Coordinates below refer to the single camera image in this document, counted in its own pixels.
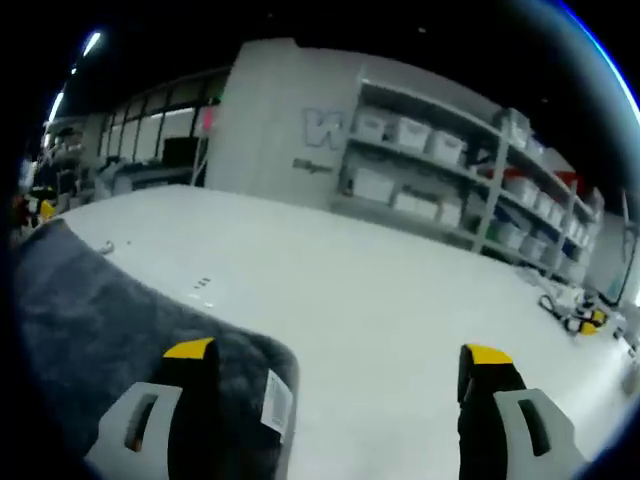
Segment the white wall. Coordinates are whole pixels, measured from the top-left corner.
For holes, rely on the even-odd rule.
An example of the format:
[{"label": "white wall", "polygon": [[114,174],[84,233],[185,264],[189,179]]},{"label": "white wall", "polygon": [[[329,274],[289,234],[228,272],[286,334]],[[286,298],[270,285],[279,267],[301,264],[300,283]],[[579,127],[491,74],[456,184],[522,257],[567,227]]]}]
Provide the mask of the white wall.
[{"label": "white wall", "polygon": [[[622,217],[605,213],[602,228],[598,234],[596,246],[591,256],[587,271],[587,282],[610,300],[618,297],[626,273],[626,265],[622,258]],[[631,247],[627,245],[627,262],[631,255]],[[636,258],[622,294],[623,301],[635,302],[640,290],[640,250],[636,245]]]},{"label": "white wall", "polygon": [[[439,98],[486,121],[500,109],[460,84],[393,60],[302,49],[291,39],[249,42],[225,87],[205,185],[326,208],[362,78]],[[305,120],[306,109],[335,113],[341,120],[333,125],[330,141],[319,147],[305,142],[305,121],[313,123],[313,118]],[[293,169],[296,158],[334,170],[310,174]]]}]

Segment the white storage bin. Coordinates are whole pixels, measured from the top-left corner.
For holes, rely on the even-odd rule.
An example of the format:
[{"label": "white storage bin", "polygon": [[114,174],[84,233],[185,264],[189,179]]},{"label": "white storage bin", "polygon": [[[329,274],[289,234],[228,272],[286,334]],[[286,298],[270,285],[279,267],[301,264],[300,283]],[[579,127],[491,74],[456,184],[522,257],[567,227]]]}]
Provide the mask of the white storage bin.
[{"label": "white storage bin", "polygon": [[516,227],[513,223],[500,222],[498,227],[498,241],[505,247],[518,250],[522,246],[524,237],[527,234]]},{"label": "white storage bin", "polygon": [[538,215],[542,218],[548,218],[551,213],[551,207],[553,207],[553,199],[543,191],[538,192],[536,201],[533,204],[533,209]]},{"label": "white storage bin", "polygon": [[576,230],[576,235],[573,237],[573,240],[578,244],[582,245],[582,239],[584,238],[585,233],[587,233],[587,229],[581,223],[578,223],[578,229]]},{"label": "white storage bin", "polygon": [[582,238],[578,241],[578,245],[585,248],[588,247],[593,250],[593,246],[595,245],[595,237],[592,238],[591,235],[589,235],[589,233],[585,231]]},{"label": "white storage bin", "polygon": [[422,198],[416,199],[416,213],[421,217],[428,218],[429,220],[435,220],[438,216],[439,210],[440,206],[436,202]]},{"label": "white storage bin", "polygon": [[393,180],[366,168],[358,168],[353,178],[353,194],[368,200],[389,202],[393,187]]},{"label": "white storage bin", "polygon": [[424,152],[431,127],[410,118],[400,117],[393,131],[393,141],[403,147]]},{"label": "white storage bin", "polygon": [[600,190],[594,188],[585,199],[585,203],[594,213],[604,210],[604,197]]},{"label": "white storage bin", "polygon": [[356,120],[356,134],[367,140],[379,142],[382,140],[386,126],[387,122],[382,117],[369,112],[360,112]]},{"label": "white storage bin", "polygon": [[556,228],[560,228],[560,224],[562,223],[562,218],[564,217],[564,207],[559,203],[553,203],[551,206],[551,212],[549,212],[549,223],[554,225]]},{"label": "white storage bin", "polygon": [[438,222],[443,225],[449,225],[450,227],[457,227],[460,225],[460,219],[462,217],[462,205],[459,200],[445,199],[440,201],[440,214],[438,215]]},{"label": "white storage bin", "polygon": [[431,134],[427,144],[427,153],[434,160],[457,165],[464,147],[465,142],[458,137],[442,130],[436,130]]},{"label": "white storage bin", "polygon": [[513,193],[527,207],[533,207],[540,189],[531,180],[525,177],[510,177],[504,181],[507,191]]},{"label": "white storage bin", "polygon": [[417,210],[418,199],[413,195],[407,193],[398,193],[396,199],[393,202],[393,208],[401,212],[415,213]]},{"label": "white storage bin", "polygon": [[547,243],[531,235],[527,235],[520,246],[522,253],[529,260],[539,261],[542,258]]},{"label": "white storage bin", "polygon": [[527,140],[526,152],[534,160],[541,160],[544,155],[544,146],[535,138],[529,137]]},{"label": "white storage bin", "polygon": [[569,219],[569,229],[567,231],[567,236],[572,240],[576,240],[580,226],[581,225],[578,219],[572,215]]},{"label": "white storage bin", "polygon": [[514,108],[505,108],[494,116],[493,124],[500,130],[505,121],[507,123],[509,141],[523,150],[526,149],[527,141],[531,136],[531,122],[529,119]]}]

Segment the pink sign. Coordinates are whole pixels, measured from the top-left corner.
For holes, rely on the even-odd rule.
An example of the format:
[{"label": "pink sign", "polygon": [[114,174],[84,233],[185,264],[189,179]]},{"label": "pink sign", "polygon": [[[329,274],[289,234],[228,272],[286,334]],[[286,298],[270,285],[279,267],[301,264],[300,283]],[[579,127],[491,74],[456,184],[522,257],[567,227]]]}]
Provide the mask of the pink sign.
[{"label": "pink sign", "polygon": [[213,107],[206,107],[202,117],[202,130],[208,132],[213,126]]}]

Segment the gray cloth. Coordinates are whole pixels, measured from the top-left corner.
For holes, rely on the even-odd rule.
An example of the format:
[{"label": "gray cloth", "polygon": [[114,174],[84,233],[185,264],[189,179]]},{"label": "gray cloth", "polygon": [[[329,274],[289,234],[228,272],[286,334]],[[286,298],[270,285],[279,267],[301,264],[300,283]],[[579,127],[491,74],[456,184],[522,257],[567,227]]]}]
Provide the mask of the gray cloth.
[{"label": "gray cloth", "polygon": [[284,345],[145,287],[89,248],[62,220],[44,225],[22,246],[15,285],[32,368],[75,452],[89,450],[100,417],[133,383],[149,379],[166,350],[213,336],[228,448],[224,476],[246,473],[247,461],[253,464],[252,478],[274,476],[281,447],[260,415],[269,369],[295,398],[297,362]]}]

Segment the white tabletop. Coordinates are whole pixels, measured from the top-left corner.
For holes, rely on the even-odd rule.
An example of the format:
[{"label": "white tabletop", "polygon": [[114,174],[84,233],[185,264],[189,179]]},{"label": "white tabletop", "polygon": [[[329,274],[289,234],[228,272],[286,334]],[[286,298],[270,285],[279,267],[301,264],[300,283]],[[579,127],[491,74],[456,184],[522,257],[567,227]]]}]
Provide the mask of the white tabletop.
[{"label": "white tabletop", "polygon": [[[508,265],[330,213],[182,186],[64,215],[179,302],[288,345],[300,364],[289,478],[457,478],[458,356],[508,353],[590,458],[629,408],[609,335],[566,335]],[[195,290],[197,280],[212,281]]]}]

